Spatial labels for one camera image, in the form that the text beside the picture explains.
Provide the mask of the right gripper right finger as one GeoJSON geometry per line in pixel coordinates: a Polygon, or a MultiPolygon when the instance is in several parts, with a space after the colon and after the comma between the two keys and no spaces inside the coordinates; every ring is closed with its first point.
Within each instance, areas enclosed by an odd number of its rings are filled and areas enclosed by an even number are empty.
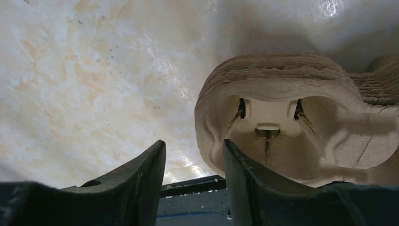
{"type": "Polygon", "coordinates": [[[295,182],[245,155],[226,139],[224,173],[236,226],[396,226],[397,186],[295,182]]]}

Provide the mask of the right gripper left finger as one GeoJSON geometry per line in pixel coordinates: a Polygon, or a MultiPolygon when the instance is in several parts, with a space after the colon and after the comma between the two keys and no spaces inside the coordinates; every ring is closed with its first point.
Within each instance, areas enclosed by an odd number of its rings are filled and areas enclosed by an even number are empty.
{"type": "Polygon", "coordinates": [[[138,157],[82,186],[0,185],[3,226],[153,226],[166,163],[158,140],[138,157]]]}

